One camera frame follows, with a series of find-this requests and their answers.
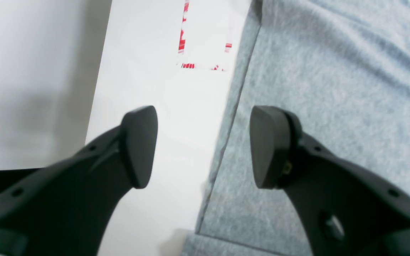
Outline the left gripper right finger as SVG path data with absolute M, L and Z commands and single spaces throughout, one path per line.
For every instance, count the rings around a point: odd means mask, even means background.
M 410 196 L 337 157 L 298 117 L 254 106 L 249 139 L 255 184 L 283 190 L 315 256 L 410 256 Z

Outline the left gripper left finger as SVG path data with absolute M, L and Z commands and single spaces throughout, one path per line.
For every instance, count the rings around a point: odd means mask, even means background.
M 148 184 L 157 134 L 144 106 L 67 159 L 0 170 L 0 254 L 96 256 L 119 201 Z

